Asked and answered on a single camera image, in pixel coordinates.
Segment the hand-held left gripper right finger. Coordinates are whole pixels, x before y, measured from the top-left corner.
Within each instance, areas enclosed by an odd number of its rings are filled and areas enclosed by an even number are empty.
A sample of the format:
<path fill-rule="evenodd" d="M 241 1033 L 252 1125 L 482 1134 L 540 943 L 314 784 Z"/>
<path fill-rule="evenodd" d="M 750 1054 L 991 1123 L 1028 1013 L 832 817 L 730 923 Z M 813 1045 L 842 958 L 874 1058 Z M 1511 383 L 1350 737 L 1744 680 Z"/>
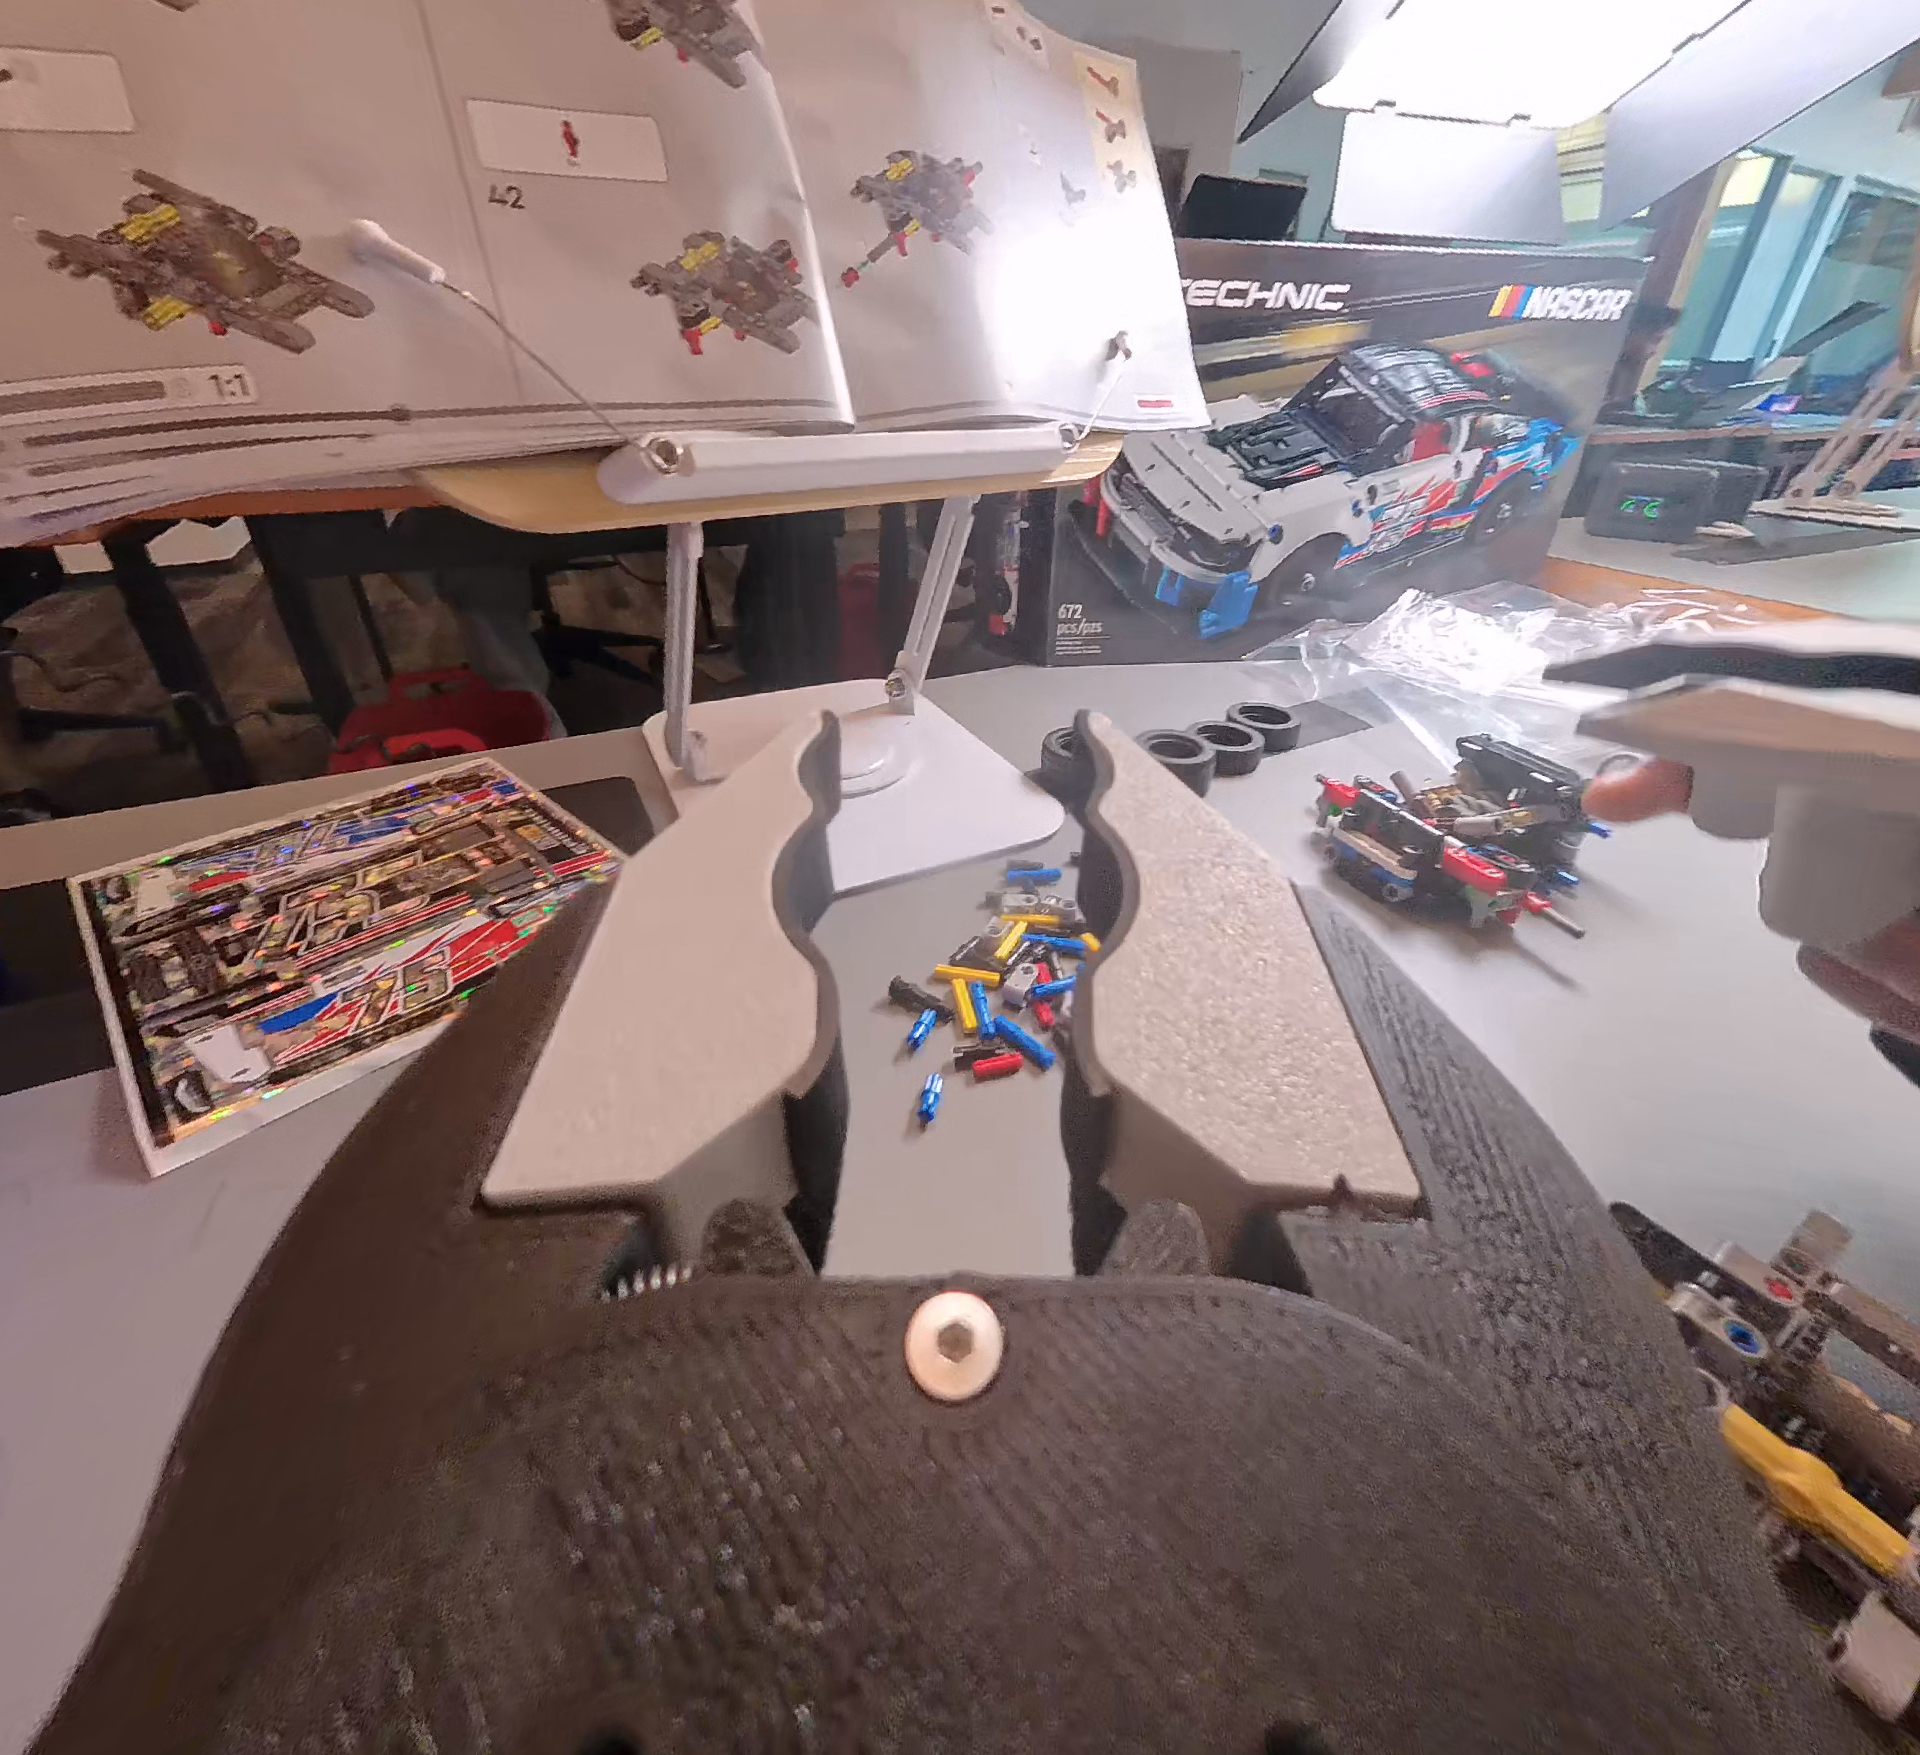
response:
<path fill-rule="evenodd" d="M 1146 746 L 1073 717 L 1093 949 L 1068 1013 L 1063 1118 L 1120 1210 L 1200 1224 L 1425 1195 L 1304 902 L 1284 869 Z"/>

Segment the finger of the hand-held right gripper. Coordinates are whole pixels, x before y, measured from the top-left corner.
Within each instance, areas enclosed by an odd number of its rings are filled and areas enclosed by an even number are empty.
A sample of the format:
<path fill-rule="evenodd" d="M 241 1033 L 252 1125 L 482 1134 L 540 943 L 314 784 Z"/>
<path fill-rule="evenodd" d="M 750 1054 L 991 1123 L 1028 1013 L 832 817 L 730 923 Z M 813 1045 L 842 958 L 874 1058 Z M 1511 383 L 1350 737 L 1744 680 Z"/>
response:
<path fill-rule="evenodd" d="M 1918 768 L 1918 699 L 1893 689 L 1682 675 L 1583 712 L 1575 728 L 1695 766 L 1740 754 L 1798 768 Z"/>
<path fill-rule="evenodd" d="M 1916 620 L 1669 624 L 1599 654 L 1549 664 L 1549 683 L 1638 692 L 1682 677 L 1734 677 L 1819 692 L 1918 696 Z"/>

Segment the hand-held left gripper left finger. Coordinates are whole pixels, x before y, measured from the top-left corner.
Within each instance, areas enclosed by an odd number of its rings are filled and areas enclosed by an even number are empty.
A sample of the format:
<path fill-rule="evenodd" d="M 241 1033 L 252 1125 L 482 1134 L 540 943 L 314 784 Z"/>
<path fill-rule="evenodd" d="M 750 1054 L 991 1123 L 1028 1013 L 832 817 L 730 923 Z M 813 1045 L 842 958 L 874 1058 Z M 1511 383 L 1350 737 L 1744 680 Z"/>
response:
<path fill-rule="evenodd" d="M 831 1224 L 846 1158 L 832 902 L 841 726 L 791 721 L 608 887 L 482 1179 L 498 1210 Z"/>

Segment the grey lego gear assembly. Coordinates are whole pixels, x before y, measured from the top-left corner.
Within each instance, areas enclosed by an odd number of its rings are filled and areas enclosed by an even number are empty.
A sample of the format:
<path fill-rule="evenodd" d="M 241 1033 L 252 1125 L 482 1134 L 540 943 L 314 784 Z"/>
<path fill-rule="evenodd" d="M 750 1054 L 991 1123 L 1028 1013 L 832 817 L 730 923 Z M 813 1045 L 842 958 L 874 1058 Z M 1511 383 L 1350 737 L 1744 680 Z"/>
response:
<path fill-rule="evenodd" d="M 1916 1323 L 1845 1275 L 1853 1233 L 1823 1210 L 1766 1259 L 1730 1241 L 1706 1252 L 1626 1201 L 1611 1213 L 1688 1345 L 1823 1673 L 1876 1749 L 1916 1751 L 1916 1412 L 1832 1360 L 1916 1392 Z"/>

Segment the pile of small lego pins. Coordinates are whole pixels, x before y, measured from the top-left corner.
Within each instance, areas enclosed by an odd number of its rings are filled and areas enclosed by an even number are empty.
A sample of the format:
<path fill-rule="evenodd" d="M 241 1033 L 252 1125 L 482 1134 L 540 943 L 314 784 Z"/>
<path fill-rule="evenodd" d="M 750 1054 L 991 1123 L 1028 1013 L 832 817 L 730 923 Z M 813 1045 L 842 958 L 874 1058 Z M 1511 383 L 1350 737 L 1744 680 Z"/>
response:
<path fill-rule="evenodd" d="M 964 1049 L 1020 1052 L 1020 1073 L 1065 1054 L 1077 973 L 1098 938 L 1079 899 L 1079 850 L 1006 858 L 982 883 L 964 927 L 933 935 L 919 961 L 900 961 L 883 1005 L 900 1019 L 900 1051 L 929 1052 L 958 1078 Z"/>

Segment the lego car chassis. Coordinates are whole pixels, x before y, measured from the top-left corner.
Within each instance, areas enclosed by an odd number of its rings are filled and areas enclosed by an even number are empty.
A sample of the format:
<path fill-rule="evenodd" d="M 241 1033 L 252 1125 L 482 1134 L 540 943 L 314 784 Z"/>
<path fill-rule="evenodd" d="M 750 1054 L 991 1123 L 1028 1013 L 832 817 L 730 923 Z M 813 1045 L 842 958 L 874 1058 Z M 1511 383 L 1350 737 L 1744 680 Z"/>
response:
<path fill-rule="evenodd" d="M 1606 836 L 1578 771 L 1494 734 L 1454 744 L 1453 776 L 1316 776 L 1319 852 L 1360 893 L 1475 930 L 1525 922 L 1582 939 L 1567 911 L 1578 856 Z"/>

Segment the lego instruction booklet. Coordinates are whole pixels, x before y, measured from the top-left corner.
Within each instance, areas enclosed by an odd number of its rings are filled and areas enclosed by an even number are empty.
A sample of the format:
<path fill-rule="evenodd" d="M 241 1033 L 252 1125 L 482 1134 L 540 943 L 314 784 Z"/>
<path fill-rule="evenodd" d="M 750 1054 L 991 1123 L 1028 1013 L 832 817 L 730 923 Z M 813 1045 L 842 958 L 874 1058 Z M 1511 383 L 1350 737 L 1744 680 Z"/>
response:
<path fill-rule="evenodd" d="M 410 1058 L 626 854 L 467 754 L 64 883 L 162 1175 Z"/>

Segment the lego set box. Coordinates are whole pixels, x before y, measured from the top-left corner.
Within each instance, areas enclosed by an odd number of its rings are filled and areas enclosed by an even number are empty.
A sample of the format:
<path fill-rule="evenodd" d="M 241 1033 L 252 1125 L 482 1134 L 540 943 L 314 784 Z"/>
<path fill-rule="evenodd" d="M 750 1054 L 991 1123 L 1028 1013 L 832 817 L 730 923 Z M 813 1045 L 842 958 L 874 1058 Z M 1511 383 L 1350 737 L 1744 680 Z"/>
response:
<path fill-rule="evenodd" d="M 1635 253 L 1176 239 L 1201 422 L 1022 511 L 1037 664 L 1249 659 L 1546 555 L 1642 303 Z"/>

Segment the open lego instruction book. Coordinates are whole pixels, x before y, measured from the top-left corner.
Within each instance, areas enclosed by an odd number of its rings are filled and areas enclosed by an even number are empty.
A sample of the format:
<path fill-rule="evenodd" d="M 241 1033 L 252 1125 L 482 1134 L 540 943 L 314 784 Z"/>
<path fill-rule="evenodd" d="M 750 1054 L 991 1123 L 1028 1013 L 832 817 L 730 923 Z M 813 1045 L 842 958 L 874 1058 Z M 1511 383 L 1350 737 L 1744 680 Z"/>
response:
<path fill-rule="evenodd" d="M 694 519 L 1208 412 L 1019 0 L 3 0 L 3 531 L 582 454 Z"/>

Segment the wood-edged grey table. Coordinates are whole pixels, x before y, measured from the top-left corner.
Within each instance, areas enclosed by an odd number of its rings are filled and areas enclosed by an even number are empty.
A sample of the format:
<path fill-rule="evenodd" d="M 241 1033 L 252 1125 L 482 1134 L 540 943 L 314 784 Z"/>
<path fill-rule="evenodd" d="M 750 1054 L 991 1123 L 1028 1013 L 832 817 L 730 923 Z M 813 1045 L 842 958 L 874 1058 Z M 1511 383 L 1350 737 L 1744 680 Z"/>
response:
<path fill-rule="evenodd" d="M 1597 538 L 1566 519 L 1531 579 L 1588 607 L 1672 597 L 1761 619 L 1913 620 L 1916 490 L 1896 491 L 1892 504 L 1902 526 L 1751 511 L 1740 537 L 1683 544 Z"/>

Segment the black device green display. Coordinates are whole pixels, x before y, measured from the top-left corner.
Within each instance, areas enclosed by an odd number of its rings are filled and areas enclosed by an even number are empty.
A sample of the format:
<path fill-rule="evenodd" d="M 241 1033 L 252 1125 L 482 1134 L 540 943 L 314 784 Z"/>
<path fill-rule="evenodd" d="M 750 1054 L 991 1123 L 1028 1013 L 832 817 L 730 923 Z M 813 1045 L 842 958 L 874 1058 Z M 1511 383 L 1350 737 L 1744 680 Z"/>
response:
<path fill-rule="evenodd" d="M 1619 461 L 1591 483 L 1583 531 L 1614 543 L 1696 543 L 1706 532 L 1739 531 L 1763 498 L 1766 471 L 1727 461 Z"/>

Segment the wooden laptop stand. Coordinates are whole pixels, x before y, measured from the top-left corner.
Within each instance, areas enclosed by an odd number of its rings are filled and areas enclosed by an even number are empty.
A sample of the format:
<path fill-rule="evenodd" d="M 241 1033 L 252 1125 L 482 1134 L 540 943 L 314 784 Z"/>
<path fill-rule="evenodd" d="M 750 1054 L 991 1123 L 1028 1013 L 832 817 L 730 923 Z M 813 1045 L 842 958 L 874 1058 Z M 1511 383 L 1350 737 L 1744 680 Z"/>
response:
<path fill-rule="evenodd" d="M 1916 515 L 1868 494 L 1870 482 L 1918 444 L 1918 264 L 1907 266 L 1892 359 L 1865 385 L 1844 423 L 1801 466 L 1783 494 L 1748 515 L 1868 532 L 1913 534 Z"/>

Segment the clear plastic bags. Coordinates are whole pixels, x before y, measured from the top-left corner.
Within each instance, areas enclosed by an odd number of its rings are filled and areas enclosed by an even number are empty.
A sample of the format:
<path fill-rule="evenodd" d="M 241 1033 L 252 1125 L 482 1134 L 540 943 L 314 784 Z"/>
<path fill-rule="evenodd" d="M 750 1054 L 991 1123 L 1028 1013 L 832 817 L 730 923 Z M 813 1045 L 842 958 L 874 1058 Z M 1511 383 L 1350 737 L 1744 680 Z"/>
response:
<path fill-rule="evenodd" d="M 1595 607 L 1535 585 L 1406 588 L 1380 614 L 1315 619 L 1262 646 L 1253 662 L 1278 665 L 1315 694 L 1367 694 L 1433 734 L 1560 736 L 1610 692 L 1551 681 L 1549 667 L 1660 634 L 1705 631 L 1716 617 L 1674 588 Z"/>

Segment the red plastic container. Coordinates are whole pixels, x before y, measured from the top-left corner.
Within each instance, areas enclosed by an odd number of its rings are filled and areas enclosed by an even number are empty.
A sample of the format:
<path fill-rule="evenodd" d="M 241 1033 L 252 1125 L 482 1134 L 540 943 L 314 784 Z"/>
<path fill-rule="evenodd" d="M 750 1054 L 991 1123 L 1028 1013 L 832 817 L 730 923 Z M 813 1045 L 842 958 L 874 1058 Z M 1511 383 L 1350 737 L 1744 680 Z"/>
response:
<path fill-rule="evenodd" d="M 327 772 L 482 754 L 540 741 L 551 728 L 551 710 L 535 692 L 493 685 L 464 665 L 414 669 L 391 675 L 381 696 L 352 705 Z"/>

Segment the wooden book stand tray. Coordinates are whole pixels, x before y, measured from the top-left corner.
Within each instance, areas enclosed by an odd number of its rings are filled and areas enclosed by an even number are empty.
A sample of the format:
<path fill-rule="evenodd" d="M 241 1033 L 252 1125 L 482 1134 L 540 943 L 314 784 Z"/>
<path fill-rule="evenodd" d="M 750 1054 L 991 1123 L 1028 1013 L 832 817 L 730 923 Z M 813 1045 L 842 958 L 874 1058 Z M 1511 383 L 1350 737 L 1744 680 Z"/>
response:
<path fill-rule="evenodd" d="M 1056 423 L 799 435 L 658 434 L 637 448 L 424 467 L 438 504 L 535 537 L 1074 487 L 1123 438 Z"/>

